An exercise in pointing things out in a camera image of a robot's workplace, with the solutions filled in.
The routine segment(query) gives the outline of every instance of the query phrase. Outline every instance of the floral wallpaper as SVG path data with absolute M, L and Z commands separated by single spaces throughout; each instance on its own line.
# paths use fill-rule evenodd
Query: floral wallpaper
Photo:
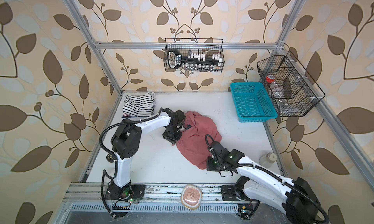
M 2 222 L 51 223 L 117 94 L 61 0 L 0 0 L 0 12 Z
M 123 90 L 168 92 L 227 92 L 232 82 L 259 81 L 256 63 L 269 56 L 266 50 L 224 50 L 223 72 L 167 72 L 163 55 L 150 49 L 107 49 L 104 54 Z
M 372 161 L 373 1 L 307 0 L 285 44 Z M 290 177 L 308 181 L 330 223 L 372 223 L 374 193 L 315 108 L 269 124 Z
M 276 42 L 295 0 L 75 0 L 97 41 Z

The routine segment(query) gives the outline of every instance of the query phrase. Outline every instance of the vent grille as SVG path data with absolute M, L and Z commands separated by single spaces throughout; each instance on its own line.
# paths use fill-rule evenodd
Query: vent grille
M 71 211 L 85 211 L 85 212 L 106 212 L 102 203 L 98 202 L 74 202 Z M 140 203 L 138 205 L 132 204 L 130 212 L 196 212 L 196 213 L 237 213 L 237 204 L 214 204 L 206 203 L 201 204 L 199 208 L 190 210 L 182 204 L 170 203 Z

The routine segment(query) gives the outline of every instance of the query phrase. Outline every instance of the black wire basket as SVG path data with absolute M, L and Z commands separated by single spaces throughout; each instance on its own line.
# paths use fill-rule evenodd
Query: black wire basket
M 305 116 L 325 97 L 325 93 L 309 72 L 305 70 L 305 74 L 301 75 L 292 61 L 293 59 L 287 54 L 271 56 L 257 62 L 261 82 L 278 116 L 281 117 Z M 320 93 L 312 90 L 307 83 L 316 85 Z
M 165 71 L 222 72 L 225 59 L 223 39 L 165 38 Z

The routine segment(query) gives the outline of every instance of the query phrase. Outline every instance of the white container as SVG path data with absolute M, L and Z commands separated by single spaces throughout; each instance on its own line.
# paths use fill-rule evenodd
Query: white container
M 277 155 L 270 152 L 259 159 L 259 164 L 265 168 L 270 168 L 277 159 Z

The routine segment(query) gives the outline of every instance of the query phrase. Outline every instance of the pink cloth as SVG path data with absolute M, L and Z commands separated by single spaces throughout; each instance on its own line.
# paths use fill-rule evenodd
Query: pink cloth
M 188 111 L 185 117 L 184 124 L 191 125 L 191 128 L 182 132 L 182 137 L 176 142 L 176 146 L 188 161 L 204 170 L 207 157 L 211 156 L 205 142 L 205 135 L 211 135 L 218 142 L 222 140 L 222 136 L 211 118 L 194 111 Z

